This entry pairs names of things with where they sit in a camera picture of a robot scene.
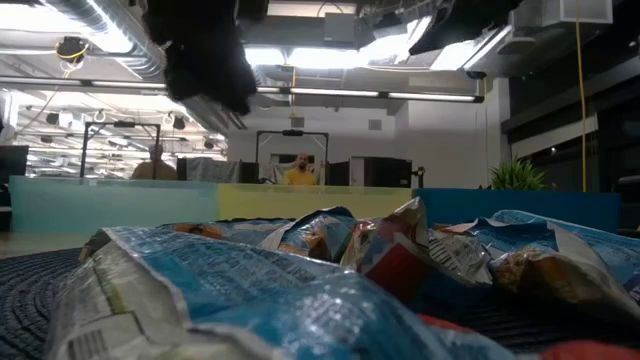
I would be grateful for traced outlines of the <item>blue plastic bin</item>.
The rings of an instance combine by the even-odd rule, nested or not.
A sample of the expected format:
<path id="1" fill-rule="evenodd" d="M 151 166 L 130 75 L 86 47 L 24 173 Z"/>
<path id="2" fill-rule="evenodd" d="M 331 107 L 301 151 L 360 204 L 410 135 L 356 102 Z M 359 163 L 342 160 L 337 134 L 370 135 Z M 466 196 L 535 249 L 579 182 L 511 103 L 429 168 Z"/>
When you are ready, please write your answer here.
<path id="1" fill-rule="evenodd" d="M 500 210 L 520 210 L 614 232 L 621 208 L 616 193 L 418 188 L 412 195 L 424 203 L 430 225 L 459 224 Z"/>

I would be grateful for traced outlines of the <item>silver ventilation duct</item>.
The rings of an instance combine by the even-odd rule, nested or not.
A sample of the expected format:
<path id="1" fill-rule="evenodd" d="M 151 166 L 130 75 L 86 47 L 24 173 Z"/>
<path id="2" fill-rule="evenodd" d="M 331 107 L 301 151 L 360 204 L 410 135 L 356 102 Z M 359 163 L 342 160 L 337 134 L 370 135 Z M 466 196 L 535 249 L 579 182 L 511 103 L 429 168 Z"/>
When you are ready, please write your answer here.
<path id="1" fill-rule="evenodd" d="M 139 20 L 121 0 L 40 0 L 68 19 L 84 26 L 87 36 L 100 49 L 114 54 L 118 61 L 144 82 L 164 82 L 163 52 L 148 40 Z M 202 96 L 188 99 L 187 113 L 205 129 L 223 135 L 230 127 L 245 130 L 239 115 Z"/>

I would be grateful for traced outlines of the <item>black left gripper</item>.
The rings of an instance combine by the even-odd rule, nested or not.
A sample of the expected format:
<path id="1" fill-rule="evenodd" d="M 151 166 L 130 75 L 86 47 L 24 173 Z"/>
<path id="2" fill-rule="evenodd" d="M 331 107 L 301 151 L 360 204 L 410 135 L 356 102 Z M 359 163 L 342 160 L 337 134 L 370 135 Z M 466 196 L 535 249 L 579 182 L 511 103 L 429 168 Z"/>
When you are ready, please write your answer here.
<path id="1" fill-rule="evenodd" d="M 240 0 L 145 0 L 142 21 L 157 46 L 194 46 L 226 56 L 207 56 L 191 49 L 166 49 L 165 84 L 178 101 L 203 96 L 239 115 L 250 113 L 257 92 L 244 55 L 236 16 Z"/>

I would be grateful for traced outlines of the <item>round dark woven placemat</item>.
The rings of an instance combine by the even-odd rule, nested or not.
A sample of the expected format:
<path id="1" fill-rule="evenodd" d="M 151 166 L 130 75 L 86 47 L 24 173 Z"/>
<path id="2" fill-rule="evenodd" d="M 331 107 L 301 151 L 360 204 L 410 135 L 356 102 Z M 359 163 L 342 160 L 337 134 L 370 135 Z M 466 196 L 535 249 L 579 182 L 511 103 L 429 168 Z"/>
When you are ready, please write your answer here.
<path id="1" fill-rule="evenodd" d="M 51 306 L 59 286 L 79 266 L 79 255 L 71 248 L 0 258 L 0 360 L 44 358 Z M 578 340 L 640 350 L 640 325 L 609 323 L 563 305 L 537 308 L 499 290 L 444 319 L 518 354 Z"/>

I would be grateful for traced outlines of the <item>yellow translucent plastic bin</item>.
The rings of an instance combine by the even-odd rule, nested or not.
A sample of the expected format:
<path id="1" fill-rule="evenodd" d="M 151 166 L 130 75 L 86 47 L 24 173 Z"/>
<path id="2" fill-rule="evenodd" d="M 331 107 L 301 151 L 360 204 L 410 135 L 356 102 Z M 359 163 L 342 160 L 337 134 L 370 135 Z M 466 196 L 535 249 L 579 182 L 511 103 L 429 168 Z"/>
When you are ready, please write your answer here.
<path id="1" fill-rule="evenodd" d="M 406 188 L 219 184 L 221 219 L 300 218 L 345 207 L 356 218 L 384 217 L 411 199 Z"/>

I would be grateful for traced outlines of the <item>green potted plant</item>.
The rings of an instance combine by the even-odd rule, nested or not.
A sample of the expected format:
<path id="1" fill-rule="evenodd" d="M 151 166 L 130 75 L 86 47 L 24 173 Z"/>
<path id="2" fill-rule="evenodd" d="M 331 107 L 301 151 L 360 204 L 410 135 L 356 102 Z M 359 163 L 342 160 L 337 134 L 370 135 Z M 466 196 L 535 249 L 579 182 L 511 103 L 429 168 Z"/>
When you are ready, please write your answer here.
<path id="1" fill-rule="evenodd" d="M 545 173 L 530 159 L 513 159 L 491 169 L 491 186 L 496 190 L 538 191 L 545 188 Z"/>

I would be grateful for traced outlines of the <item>white ceiling vent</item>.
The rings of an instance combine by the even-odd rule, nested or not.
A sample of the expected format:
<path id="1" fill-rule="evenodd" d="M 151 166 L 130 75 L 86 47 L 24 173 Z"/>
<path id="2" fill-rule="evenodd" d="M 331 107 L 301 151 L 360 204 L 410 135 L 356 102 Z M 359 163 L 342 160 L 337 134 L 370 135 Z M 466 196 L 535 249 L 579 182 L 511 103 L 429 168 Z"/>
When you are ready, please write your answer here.
<path id="1" fill-rule="evenodd" d="M 564 26 L 613 23 L 612 0 L 523 0 L 511 13 L 516 27 Z"/>

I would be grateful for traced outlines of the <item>blue granola bar orange print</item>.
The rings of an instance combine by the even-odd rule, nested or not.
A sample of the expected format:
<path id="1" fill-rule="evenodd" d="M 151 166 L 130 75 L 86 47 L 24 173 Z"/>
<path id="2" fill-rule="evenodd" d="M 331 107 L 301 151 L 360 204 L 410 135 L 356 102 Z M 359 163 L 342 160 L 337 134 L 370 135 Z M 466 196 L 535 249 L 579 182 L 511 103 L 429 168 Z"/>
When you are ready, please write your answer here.
<path id="1" fill-rule="evenodd" d="M 234 243 L 258 246 L 269 234 L 288 225 L 293 218 L 233 218 L 209 222 L 180 222 L 163 224 L 157 227 L 133 227 L 118 226 L 99 229 L 83 245 L 79 255 L 79 261 L 85 262 L 97 251 L 112 241 L 110 232 L 122 231 L 124 233 L 142 232 L 143 235 L 159 233 L 190 233 L 215 240 L 223 240 Z"/>

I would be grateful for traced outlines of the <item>black monitor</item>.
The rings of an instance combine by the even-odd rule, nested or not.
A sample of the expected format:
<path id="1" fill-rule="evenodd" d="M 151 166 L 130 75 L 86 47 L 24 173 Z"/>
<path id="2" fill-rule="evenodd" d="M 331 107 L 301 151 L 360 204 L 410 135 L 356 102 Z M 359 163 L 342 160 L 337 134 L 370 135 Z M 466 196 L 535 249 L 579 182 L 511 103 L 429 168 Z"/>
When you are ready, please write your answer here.
<path id="1" fill-rule="evenodd" d="M 8 184 L 11 176 L 24 176 L 28 145 L 0 145 L 0 184 Z"/>

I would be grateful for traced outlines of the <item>silver granola bar red print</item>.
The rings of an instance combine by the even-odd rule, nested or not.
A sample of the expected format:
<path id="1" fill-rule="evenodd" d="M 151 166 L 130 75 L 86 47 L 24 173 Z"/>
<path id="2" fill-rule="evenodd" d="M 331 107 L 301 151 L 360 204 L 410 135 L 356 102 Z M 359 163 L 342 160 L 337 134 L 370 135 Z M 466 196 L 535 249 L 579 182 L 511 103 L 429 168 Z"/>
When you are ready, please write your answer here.
<path id="1" fill-rule="evenodd" d="M 432 229 L 415 197 L 384 218 L 359 221 L 341 259 L 406 304 L 464 306 L 493 281 L 472 235 Z"/>

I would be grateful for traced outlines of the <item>blue grey granola bar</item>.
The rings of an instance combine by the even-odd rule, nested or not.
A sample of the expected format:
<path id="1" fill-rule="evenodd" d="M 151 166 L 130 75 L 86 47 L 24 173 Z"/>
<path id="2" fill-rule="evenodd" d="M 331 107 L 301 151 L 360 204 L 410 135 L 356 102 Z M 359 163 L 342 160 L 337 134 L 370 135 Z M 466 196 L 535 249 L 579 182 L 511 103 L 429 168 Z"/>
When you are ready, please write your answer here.
<path id="1" fill-rule="evenodd" d="M 278 228 L 260 247 L 339 263 L 356 223 L 345 207 L 320 209 Z"/>

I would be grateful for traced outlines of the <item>person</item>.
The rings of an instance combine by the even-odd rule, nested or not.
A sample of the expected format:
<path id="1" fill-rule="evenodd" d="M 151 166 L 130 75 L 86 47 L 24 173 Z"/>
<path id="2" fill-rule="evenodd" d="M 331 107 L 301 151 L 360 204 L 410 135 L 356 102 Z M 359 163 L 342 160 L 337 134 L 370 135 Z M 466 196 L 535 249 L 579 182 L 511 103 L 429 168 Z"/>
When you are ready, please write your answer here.
<path id="1" fill-rule="evenodd" d="M 164 148 L 161 144 L 151 146 L 149 148 L 150 159 L 136 166 L 131 175 L 131 179 L 166 181 L 177 180 L 178 175 L 176 169 L 162 160 L 163 152 Z"/>
<path id="2" fill-rule="evenodd" d="M 297 155 L 295 166 L 284 173 L 286 185 L 311 186 L 316 184 L 315 175 L 308 169 L 309 156 L 306 153 Z"/>

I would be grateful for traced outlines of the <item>black background cabinet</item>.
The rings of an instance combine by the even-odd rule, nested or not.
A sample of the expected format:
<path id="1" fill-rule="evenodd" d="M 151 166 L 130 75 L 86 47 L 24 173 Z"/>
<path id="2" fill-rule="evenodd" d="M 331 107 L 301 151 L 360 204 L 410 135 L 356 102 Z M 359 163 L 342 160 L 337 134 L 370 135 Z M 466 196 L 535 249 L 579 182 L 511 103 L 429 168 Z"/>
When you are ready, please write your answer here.
<path id="1" fill-rule="evenodd" d="M 328 185 L 410 188 L 412 161 L 387 157 L 351 157 L 330 163 Z"/>

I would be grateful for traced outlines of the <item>long linear ceiling light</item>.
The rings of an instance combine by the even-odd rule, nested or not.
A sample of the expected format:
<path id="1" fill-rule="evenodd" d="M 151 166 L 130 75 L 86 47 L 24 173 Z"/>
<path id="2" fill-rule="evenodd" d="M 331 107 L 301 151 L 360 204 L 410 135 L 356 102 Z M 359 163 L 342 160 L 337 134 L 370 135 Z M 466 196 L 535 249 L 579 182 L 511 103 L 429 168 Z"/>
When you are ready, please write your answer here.
<path id="1" fill-rule="evenodd" d="M 58 88 L 96 88 L 97 90 L 122 90 L 138 91 L 142 93 L 166 93 L 167 87 L 161 83 L 152 82 L 128 82 L 119 80 L 92 80 L 92 79 L 70 79 L 70 78 L 50 78 L 50 77 L 21 77 L 0 75 L 0 85 L 5 86 L 32 86 L 37 88 L 58 87 Z M 460 95 L 445 93 L 419 93 L 419 92 L 389 92 L 371 90 L 349 90 L 349 89 L 328 89 L 309 87 L 278 87 L 278 86 L 258 86 L 258 94 L 267 95 L 307 95 L 307 96 L 333 96 L 352 98 L 375 98 L 406 101 L 432 101 L 432 102 L 453 102 L 453 103 L 482 103 L 485 99 L 481 95 Z"/>

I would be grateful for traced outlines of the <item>black gantry frame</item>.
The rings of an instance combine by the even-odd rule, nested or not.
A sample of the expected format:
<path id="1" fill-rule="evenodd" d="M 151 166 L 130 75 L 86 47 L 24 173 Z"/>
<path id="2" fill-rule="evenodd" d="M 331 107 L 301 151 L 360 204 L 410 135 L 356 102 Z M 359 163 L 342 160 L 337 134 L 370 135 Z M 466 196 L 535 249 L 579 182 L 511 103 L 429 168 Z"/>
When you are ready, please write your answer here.
<path id="1" fill-rule="evenodd" d="M 308 132 L 308 131 L 303 131 L 303 130 L 296 130 L 296 129 L 288 129 L 288 130 L 280 130 L 280 131 L 275 131 L 275 130 L 257 130 L 256 131 L 256 137 L 255 137 L 255 164 L 256 164 L 256 173 L 259 173 L 259 169 L 260 169 L 260 147 L 262 146 L 260 144 L 260 137 L 263 134 L 275 134 L 275 135 L 281 135 L 284 137 L 304 137 L 304 136 L 322 136 L 325 139 L 325 144 L 322 146 L 322 148 L 324 149 L 324 165 L 328 165 L 329 164 L 329 143 L 330 143 L 330 134 L 327 132 Z"/>
<path id="2" fill-rule="evenodd" d="M 96 135 L 100 135 L 101 131 L 106 126 L 112 126 L 114 128 L 136 128 L 136 127 L 154 128 L 156 130 L 155 137 L 154 137 L 154 140 L 155 140 L 154 149 L 157 149 L 160 145 L 161 126 L 159 124 L 136 123 L 136 122 L 125 121 L 125 120 L 116 120 L 112 122 L 96 122 L 96 121 L 86 122 L 84 133 L 83 133 L 83 143 L 81 148 L 81 162 L 80 162 L 80 171 L 79 171 L 80 179 L 85 178 L 88 143 L 93 137 L 95 137 Z"/>

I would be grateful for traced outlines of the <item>teal translucent plastic bin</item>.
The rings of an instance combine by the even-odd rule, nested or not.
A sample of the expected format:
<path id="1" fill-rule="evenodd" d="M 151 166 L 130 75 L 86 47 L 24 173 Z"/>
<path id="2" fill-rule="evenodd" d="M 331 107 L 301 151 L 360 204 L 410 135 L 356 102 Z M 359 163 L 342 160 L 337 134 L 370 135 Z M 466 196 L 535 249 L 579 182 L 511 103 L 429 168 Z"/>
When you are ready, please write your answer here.
<path id="1" fill-rule="evenodd" d="M 100 228 L 155 227 L 219 219 L 215 183 L 87 178 L 10 178 L 13 230 L 90 235 Z"/>

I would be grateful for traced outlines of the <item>blue granola bar red ends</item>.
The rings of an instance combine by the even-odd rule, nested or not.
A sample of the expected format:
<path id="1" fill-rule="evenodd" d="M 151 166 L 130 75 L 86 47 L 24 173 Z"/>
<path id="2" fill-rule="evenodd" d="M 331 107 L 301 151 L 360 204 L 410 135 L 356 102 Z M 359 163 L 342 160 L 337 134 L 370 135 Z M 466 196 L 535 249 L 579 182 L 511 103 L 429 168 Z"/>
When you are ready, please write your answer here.
<path id="1" fill-rule="evenodd" d="M 159 228 L 96 239 L 62 283 L 45 360 L 640 360 L 596 342 L 517 354 L 298 255 Z"/>

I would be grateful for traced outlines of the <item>grey ceiling unit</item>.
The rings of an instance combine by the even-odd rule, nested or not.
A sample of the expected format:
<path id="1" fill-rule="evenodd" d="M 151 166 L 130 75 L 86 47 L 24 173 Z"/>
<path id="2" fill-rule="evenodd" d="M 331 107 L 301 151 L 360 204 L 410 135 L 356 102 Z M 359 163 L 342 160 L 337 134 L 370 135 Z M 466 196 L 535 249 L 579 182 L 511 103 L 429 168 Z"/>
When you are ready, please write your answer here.
<path id="1" fill-rule="evenodd" d="M 372 30 L 353 14 L 326 13 L 324 45 L 331 48 L 359 50 L 375 40 Z"/>

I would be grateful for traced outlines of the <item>grey covered equipment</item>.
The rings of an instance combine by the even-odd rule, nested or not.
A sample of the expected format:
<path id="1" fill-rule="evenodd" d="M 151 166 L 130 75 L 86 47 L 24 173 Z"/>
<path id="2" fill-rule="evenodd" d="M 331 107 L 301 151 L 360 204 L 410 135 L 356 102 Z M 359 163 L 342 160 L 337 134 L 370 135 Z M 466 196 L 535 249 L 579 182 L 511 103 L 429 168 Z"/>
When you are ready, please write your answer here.
<path id="1" fill-rule="evenodd" d="M 255 163 L 219 161 L 207 157 L 178 158 L 177 174 L 180 180 L 212 183 L 256 183 Z"/>

